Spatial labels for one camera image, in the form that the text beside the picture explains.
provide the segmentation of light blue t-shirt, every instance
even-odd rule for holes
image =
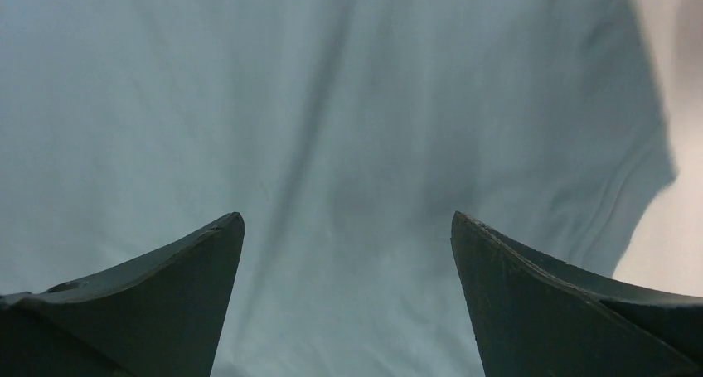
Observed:
[[[0,0],[0,292],[239,211],[213,376],[480,376],[454,211],[609,275],[665,134],[627,0]]]

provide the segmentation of light blue fabric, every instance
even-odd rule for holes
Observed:
[[[482,375],[454,211],[607,275],[670,180],[627,0],[0,0],[0,292],[239,211],[216,377]]]

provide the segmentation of cloth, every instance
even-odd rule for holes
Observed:
[[[0,292],[228,211],[213,376],[480,376],[461,210],[612,273],[672,179],[627,0],[0,0]]]

